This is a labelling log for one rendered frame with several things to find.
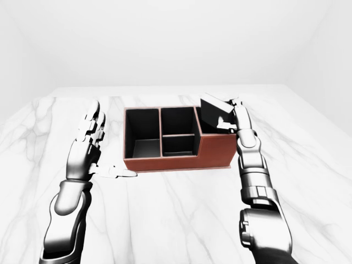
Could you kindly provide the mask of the black book with white pages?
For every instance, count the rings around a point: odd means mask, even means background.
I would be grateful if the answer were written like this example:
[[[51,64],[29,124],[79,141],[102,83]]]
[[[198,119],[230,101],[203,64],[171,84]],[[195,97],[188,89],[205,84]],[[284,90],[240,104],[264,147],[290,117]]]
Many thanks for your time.
[[[210,94],[201,96],[201,118],[218,130],[235,129],[234,107]]]

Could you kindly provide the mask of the red-brown desk caddy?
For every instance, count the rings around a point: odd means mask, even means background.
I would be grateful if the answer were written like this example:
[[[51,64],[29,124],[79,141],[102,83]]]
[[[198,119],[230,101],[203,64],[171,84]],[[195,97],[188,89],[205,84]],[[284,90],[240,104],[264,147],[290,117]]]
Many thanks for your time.
[[[227,168],[236,147],[235,134],[203,122],[198,106],[124,110],[123,160],[132,171]]]

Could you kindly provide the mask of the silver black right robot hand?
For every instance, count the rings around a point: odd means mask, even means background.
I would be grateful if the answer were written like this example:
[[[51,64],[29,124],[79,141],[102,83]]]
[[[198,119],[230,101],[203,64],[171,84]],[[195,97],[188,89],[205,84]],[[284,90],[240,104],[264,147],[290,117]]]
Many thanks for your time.
[[[245,106],[240,98],[234,98],[227,103],[233,106],[233,115],[235,123],[225,122],[222,117],[218,118],[218,129],[229,130],[230,133],[237,133],[239,130],[251,129],[251,119]]]

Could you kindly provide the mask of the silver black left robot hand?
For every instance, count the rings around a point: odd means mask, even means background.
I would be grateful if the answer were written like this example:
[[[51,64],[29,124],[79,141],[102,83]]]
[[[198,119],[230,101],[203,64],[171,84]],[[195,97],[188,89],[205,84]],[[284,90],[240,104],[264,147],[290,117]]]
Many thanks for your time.
[[[100,143],[105,136],[106,115],[100,110],[100,103],[94,100],[79,124],[78,134],[73,141],[68,159],[66,178],[88,182],[94,174],[105,178],[136,177],[135,171],[101,167],[98,161],[101,156]]]

